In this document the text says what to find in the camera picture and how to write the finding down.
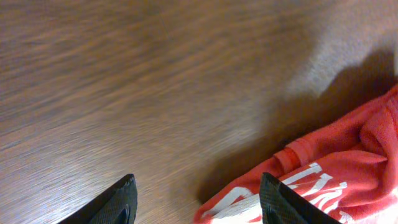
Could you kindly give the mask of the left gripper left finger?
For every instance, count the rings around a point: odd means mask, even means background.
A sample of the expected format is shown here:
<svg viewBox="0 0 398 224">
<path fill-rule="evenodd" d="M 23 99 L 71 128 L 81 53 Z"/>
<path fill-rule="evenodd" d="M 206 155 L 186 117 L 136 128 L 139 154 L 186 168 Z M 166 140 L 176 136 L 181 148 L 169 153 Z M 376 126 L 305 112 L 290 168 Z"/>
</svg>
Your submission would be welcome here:
<svg viewBox="0 0 398 224">
<path fill-rule="evenodd" d="M 134 224 L 136 214 L 136 180 L 127 174 L 59 224 Z"/>
</svg>

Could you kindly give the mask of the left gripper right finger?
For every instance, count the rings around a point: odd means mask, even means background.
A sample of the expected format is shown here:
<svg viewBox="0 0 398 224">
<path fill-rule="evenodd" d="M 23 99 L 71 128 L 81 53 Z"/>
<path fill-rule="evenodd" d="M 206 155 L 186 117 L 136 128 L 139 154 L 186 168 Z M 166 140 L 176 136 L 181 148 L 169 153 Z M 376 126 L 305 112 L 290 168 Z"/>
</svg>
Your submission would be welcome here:
<svg viewBox="0 0 398 224">
<path fill-rule="evenodd" d="M 340 224 L 270 173 L 262 175 L 259 199 L 264 224 Z"/>
</svg>

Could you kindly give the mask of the red orange t-shirt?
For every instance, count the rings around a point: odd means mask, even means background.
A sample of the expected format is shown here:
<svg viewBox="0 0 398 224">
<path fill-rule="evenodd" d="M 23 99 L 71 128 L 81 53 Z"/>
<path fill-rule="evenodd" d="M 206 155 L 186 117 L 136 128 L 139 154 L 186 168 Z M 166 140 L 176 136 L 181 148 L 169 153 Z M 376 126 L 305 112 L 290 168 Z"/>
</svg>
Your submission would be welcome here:
<svg viewBox="0 0 398 224">
<path fill-rule="evenodd" d="M 259 223 L 264 173 L 340 223 L 397 217 L 397 88 L 307 134 L 233 180 L 195 223 Z"/>
</svg>

